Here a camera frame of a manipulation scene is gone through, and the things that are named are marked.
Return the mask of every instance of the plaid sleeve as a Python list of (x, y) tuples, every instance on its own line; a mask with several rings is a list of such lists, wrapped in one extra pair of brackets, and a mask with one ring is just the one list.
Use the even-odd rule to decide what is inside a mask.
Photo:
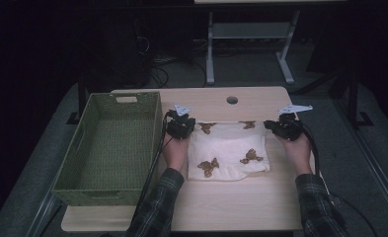
[(166, 169), (124, 236), (169, 236), (176, 197), (184, 181), (181, 173)]
[(345, 221), (330, 202), (320, 177), (300, 175), (295, 184), (301, 208), (301, 224), (306, 236), (349, 236)]

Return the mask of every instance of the white towel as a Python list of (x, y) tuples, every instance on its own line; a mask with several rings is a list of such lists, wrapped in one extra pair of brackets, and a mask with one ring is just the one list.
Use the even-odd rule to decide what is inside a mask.
[[(271, 167), (265, 148), (265, 132), (262, 121), (198, 122), (188, 150), (188, 178), (238, 181), (252, 173), (268, 172)], [(210, 163), (214, 158), (219, 166), (206, 175), (200, 164), (207, 162), (203, 166), (212, 167)]]

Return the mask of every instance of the hand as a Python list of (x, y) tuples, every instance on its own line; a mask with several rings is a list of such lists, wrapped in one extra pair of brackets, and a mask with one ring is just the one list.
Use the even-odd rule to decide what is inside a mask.
[(176, 139), (166, 133), (163, 142), (163, 155), (165, 157), (167, 167), (175, 169), (179, 172), (182, 171), (185, 163), (188, 160), (188, 145), (190, 139)]
[(311, 144), (304, 133), (301, 133), (294, 141), (283, 139), (277, 135), (276, 138), (283, 144), (286, 156), (294, 165), (297, 176), (313, 174), (310, 167)]

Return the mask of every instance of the green basket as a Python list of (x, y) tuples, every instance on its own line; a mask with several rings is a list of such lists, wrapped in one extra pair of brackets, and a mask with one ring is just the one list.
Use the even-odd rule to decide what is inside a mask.
[(136, 205), (162, 119), (159, 92), (92, 94), (52, 193), (68, 205)]

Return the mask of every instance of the gray floor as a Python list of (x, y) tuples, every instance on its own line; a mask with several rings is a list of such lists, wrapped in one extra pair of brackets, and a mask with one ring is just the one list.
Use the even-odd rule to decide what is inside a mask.
[[(294, 44), (287, 61), (296, 80), (286, 85), (274, 52), (278, 43), (273, 43), (257, 52), (243, 48), (242, 53), (231, 57), (215, 57), (213, 87), (283, 86), (293, 91), (307, 85), (318, 77), (317, 73), (306, 72), (313, 45)], [(204, 57), (195, 61), (204, 66)], [(201, 87), (204, 80), (202, 69), (197, 64), (184, 62), (169, 63), (161, 67), (169, 73), (169, 88)], [(296, 105), (312, 105), (312, 112), (300, 113), (300, 118), (310, 126), (321, 156), (321, 170), (329, 190), (355, 205), (375, 226), (379, 236), (388, 237), (388, 202), (374, 179), (364, 152), (359, 148), (353, 130), (343, 116), (341, 107), (347, 98), (334, 101), (327, 96), (331, 82), (325, 83), (306, 96), (291, 96)], [(151, 81), (147, 88), (156, 88)], [(358, 110), (366, 112), (374, 126), (361, 127), (361, 134), (374, 153), (377, 162), (388, 178), (388, 120), (381, 113), (374, 97), (363, 86), (359, 86)], [(28, 235), (44, 195), (64, 157), (76, 125), (66, 124), (71, 113), (77, 111), (77, 89), (70, 89), (59, 105), (57, 112), (39, 141), (30, 161), (16, 187), (11, 192), (0, 212), (0, 236), (17, 237)], [(54, 215), (46, 226), (43, 236), (100, 236), (105, 233), (66, 233), (60, 223), (64, 206), (56, 202), (50, 210)], [(373, 236), (363, 219), (345, 204), (338, 209), (344, 215), (352, 236)], [(110, 233), (119, 236), (122, 233)]]

